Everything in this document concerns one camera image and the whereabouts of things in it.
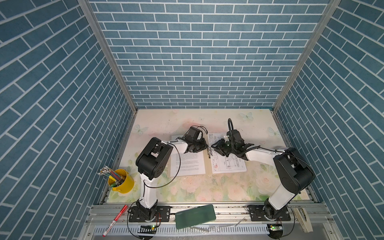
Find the beige paper folder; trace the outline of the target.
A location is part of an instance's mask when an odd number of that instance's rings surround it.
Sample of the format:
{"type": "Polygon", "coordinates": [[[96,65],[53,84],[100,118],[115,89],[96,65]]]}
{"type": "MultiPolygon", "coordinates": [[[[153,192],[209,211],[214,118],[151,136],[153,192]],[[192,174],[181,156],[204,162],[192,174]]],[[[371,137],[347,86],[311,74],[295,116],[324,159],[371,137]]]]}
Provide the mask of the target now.
{"type": "MultiPolygon", "coordinates": [[[[206,168],[206,173],[204,175],[212,175],[212,165],[211,165],[211,159],[208,158],[208,151],[207,149],[206,150],[203,150],[205,153],[204,153],[204,161],[205,161],[205,168],[206,168]]],[[[176,175],[178,175],[180,169],[181,169],[181,157],[179,157],[180,159],[180,164],[179,164],[179,169],[176,173],[176,175]]]]}

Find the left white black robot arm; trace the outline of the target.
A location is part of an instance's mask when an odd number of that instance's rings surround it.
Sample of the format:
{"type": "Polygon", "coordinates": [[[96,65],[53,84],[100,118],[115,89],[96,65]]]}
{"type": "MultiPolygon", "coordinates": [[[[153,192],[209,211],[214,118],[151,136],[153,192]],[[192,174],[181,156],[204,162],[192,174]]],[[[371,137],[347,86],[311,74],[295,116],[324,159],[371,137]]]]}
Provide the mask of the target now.
{"type": "Polygon", "coordinates": [[[203,126],[191,126],[189,130],[174,141],[164,142],[153,137],[144,147],[136,159],[136,166],[140,173],[142,185],[138,208],[142,213],[152,214],[158,205],[157,178],[163,173],[171,156],[181,157],[185,153],[199,153],[207,149],[204,139],[208,130],[203,126]]]}

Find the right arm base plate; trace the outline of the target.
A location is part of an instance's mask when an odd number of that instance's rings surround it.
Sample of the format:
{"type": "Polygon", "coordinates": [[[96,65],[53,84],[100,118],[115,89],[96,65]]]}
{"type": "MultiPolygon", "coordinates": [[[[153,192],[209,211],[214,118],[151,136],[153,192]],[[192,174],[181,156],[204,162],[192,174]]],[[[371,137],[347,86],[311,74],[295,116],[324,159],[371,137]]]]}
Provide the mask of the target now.
{"type": "Polygon", "coordinates": [[[287,206],[280,210],[274,209],[270,205],[248,205],[246,207],[252,222],[260,221],[290,221],[291,216],[287,206]]]}

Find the printed text sheet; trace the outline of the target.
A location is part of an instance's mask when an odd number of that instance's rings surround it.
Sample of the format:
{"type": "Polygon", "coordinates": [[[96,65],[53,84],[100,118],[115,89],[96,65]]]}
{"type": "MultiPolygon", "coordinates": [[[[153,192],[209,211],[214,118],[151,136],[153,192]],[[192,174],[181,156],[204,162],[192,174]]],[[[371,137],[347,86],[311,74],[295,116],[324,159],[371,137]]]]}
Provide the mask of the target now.
{"type": "MultiPolygon", "coordinates": [[[[178,173],[178,177],[204,175],[206,173],[204,153],[204,151],[199,153],[185,153],[185,151],[182,151],[181,169],[178,173]]],[[[173,150],[168,164],[168,175],[173,178],[176,175],[180,164],[179,154],[176,150],[173,150]]]]}

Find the metal folder clip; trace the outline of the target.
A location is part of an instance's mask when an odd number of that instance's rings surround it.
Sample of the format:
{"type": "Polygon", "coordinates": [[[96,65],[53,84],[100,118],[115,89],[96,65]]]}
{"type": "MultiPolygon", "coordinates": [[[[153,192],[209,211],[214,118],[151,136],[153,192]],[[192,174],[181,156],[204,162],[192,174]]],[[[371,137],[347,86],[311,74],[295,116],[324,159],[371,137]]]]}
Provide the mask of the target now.
{"type": "Polygon", "coordinates": [[[213,156],[212,154],[212,149],[210,146],[207,146],[207,151],[208,151],[208,158],[211,159],[211,157],[213,156]]]}

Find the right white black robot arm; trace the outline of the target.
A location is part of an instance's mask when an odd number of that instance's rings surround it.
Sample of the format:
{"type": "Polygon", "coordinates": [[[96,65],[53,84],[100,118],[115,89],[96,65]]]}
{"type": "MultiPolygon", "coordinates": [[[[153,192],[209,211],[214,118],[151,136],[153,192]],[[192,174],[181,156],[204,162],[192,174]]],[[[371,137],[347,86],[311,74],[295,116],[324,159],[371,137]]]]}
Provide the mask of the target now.
{"type": "Polygon", "coordinates": [[[315,179],[315,173],[295,148],[270,150],[246,144],[237,130],[211,145],[211,149],[224,157],[234,155],[245,161],[254,161],[276,168],[280,185],[265,200],[263,212],[267,219],[275,220],[287,211],[287,204],[315,179]]]}

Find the technical drawing sheet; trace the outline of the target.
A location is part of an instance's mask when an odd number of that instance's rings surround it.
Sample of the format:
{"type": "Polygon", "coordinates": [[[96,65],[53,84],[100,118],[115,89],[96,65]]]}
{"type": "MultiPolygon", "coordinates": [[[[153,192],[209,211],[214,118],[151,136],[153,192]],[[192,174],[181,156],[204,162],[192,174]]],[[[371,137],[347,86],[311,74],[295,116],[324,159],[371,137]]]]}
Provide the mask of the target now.
{"type": "Polygon", "coordinates": [[[228,157],[221,156],[211,147],[211,145],[215,144],[221,139],[224,139],[225,141],[227,141],[228,137],[226,136],[225,133],[209,133],[208,134],[212,173],[224,174],[224,173],[246,172],[247,167],[243,159],[240,159],[233,154],[230,154],[228,157]]]}

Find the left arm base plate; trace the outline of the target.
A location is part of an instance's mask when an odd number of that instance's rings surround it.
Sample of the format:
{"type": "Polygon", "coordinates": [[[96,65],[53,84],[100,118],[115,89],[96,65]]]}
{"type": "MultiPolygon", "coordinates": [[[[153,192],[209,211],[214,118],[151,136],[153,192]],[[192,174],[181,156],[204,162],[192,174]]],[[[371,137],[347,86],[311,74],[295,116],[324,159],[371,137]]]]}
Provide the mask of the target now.
{"type": "Polygon", "coordinates": [[[171,207],[170,206],[153,206],[150,209],[143,206],[133,206],[129,211],[129,222],[144,223],[144,222],[169,222],[171,207]]]}

